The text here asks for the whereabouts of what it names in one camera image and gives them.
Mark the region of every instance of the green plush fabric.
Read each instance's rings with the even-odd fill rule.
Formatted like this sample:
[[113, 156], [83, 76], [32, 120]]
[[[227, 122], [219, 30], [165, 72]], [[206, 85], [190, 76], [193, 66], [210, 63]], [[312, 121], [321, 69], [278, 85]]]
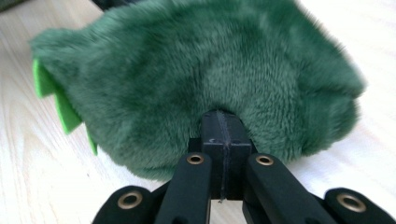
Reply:
[[208, 110], [260, 152], [311, 155], [357, 120], [363, 85], [290, 0], [147, 0], [31, 42], [94, 142], [136, 175], [171, 177]]

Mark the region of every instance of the screw hole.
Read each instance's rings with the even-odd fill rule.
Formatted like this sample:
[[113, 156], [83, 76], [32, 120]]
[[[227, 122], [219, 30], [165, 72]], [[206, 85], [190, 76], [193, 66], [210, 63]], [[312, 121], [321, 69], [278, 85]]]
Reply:
[[337, 196], [337, 201], [353, 212], [362, 213], [367, 209], [361, 200], [351, 194], [341, 193]]
[[139, 191], [134, 190], [123, 194], [119, 198], [118, 206], [121, 209], [131, 209], [131, 208], [135, 208], [140, 203], [142, 203], [142, 200], [143, 200], [142, 194]]
[[274, 164], [274, 160], [267, 156], [258, 156], [256, 157], [256, 162], [261, 165], [272, 165]]
[[202, 162], [204, 162], [204, 157], [195, 154], [195, 155], [189, 156], [189, 157], [187, 158], [187, 161], [188, 161], [190, 164], [197, 165], [197, 164], [201, 164]]

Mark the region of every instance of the light wood table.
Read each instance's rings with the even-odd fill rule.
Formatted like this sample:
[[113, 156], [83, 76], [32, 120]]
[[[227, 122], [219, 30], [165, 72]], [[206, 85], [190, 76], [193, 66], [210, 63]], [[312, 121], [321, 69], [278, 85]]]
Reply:
[[[344, 140], [288, 165], [312, 193], [346, 187], [396, 217], [396, 2], [302, 0], [345, 46], [367, 90]], [[0, 223], [90, 223], [116, 189], [161, 185], [94, 157], [85, 128], [64, 135], [53, 97], [35, 97], [28, 40], [79, 28], [102, 12], [88, 0], [31, 0], [0, 14]], [[211, 223], [245, 223], [241, 203], [212, 203]]]

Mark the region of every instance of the green felt spike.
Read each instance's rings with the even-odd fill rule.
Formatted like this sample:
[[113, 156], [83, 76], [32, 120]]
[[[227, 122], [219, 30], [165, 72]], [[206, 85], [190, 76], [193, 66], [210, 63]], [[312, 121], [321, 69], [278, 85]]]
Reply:
[[98, 155], [98, 145], [93, 141], [90, 131], [87, 129], [87, 135], [88, 135], [88, 141], [90, 142], [90, 146], [93, 152], [93, 155], [97, 156]]
[[55, 92], [55, 103], [64, 132], [66, 134], [73, 132], [82, 121], [63, 91]]
[[47, 69], [37, 59], [33, 60], [33, 75], [35, 78], [35, 93], [43, 98], [56, 92], [56, 84]]

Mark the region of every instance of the wood grain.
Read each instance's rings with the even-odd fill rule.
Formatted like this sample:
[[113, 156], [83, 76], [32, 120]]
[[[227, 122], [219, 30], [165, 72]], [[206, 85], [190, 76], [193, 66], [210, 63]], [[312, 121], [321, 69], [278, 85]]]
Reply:
[[[289, 164], [311, 192], [357, 190], [396, 217], [396, 3], [301, 0], [345, 47], [367, 90], [361, 120], [329, 150]], [[30, 0], [0, 13], [0, 223], [90, 223], [116, 189], [139, 179], [102, 151], [85, 128], [64, 135], [53, 98], [35, 97], [28, 40], [48, 28], [77, 29], [98, 18], [88, 0]], [[241, 203], [212, 203], [211, 223], [245, 223]]]

